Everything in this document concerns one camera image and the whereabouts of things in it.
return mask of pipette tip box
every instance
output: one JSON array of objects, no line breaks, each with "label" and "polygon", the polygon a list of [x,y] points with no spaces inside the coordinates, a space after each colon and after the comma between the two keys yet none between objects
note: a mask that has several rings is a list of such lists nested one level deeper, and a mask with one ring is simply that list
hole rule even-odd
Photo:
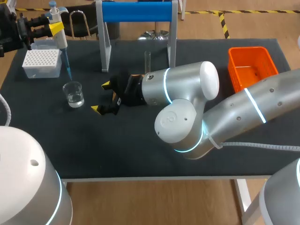
[{"label": "pipette tip box", "polygon": [[27,51],[22,67],[28,78],[55,78],[60,76],[59,49]]}]

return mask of chair base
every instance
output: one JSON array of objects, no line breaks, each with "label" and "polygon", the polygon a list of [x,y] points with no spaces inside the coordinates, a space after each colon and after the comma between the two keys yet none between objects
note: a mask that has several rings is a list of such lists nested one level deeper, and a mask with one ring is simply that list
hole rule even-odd
[{"label": "chair base", "polygon": [[166,30],[161,30],[159,36],[155,36],[154,30],[149,30],[143,33],[138,40],[167,40],[169,39],[169,32]]}]

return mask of black table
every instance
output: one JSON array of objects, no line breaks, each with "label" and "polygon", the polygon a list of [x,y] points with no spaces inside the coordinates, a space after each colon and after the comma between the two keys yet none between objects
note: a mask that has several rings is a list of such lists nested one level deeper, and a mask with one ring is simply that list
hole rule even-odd
[{"label": "black table", "polygon": [[[154,120],[162,107],[122,106],[117,116],[100,116],[90,107],[111,101],[112,92],[104,91],[101,84],[112,74],[123,69],[143,73],[146,50],[151,51],[152,71],[166,68],[166,42],[112,42],[108,74],[101,73],[97,41],[69,41],[68,45],[73,78],[82,84],[83,107],[68,107],[62,91],[68,81],[64,65],[59,78],[28,79],[22,69],[25,49],[17,52],[1,89],[11,107],[11,126],[41,144],[63,179],[272,175],[300,157],[297,152],[224,147],[199,160],[184,159],[155,134]],[[228,49],[258,45],[268,49],[279,72],[290,69],[275,39],[178,40],[176,65],[207,60],[216,66],[220,91],[207,103],[208,110],[233,94]],[[2,124],[5,115],[0,115]],[[230,141],[300,145],[299,115],[300,109],[287,113]]]}]

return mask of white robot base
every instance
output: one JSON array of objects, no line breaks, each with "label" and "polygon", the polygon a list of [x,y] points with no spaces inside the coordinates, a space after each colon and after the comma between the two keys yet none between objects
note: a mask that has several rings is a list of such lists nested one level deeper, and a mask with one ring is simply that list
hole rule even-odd
[{"label": "white robot base", "polygon": [[13,127],[0,127],[0,143],[0,224],[71,224],[71,198],[39,143]]}]

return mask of screw hole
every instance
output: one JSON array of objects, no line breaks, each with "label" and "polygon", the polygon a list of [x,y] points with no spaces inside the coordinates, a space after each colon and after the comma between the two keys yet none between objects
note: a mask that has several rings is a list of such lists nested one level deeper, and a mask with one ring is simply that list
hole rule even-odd
[{"label": "screw hole", "polygon": [[38,161],[36,161],[35,159],[30,160],[30,164],[32,166],[38,166]]}]

